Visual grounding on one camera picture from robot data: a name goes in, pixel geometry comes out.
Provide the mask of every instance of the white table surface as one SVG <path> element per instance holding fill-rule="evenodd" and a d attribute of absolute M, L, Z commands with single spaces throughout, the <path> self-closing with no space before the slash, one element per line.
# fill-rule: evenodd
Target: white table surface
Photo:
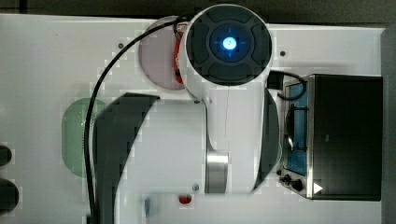
<path fill-rule="evenodd" d="M 99 74 L 153 20 L 0 15 L 0 143 L 13 159 L 0 177 L 18 186 L 17 208 L 0 223 L 85 223 L 86 180 L 62 159 L 61 124 L 68 106 L 89 97 Z M 383 29 L 270 24 L 276 40 L 274 68 L 313 73 L 380 76 Z M 277 56 L 285 50 L 285 57 Z M 137 46 L 123 56 L 101 89 L 106 103 L 126 91 L 188 99 L 185 91 L 158 90 L 143 74 Z M 308 201 L 270 174 L 253 197 L 211 197 L 188 212 L 174 198 L 161 223 L 367 223 L 381 221 L 381 202 Z"/>

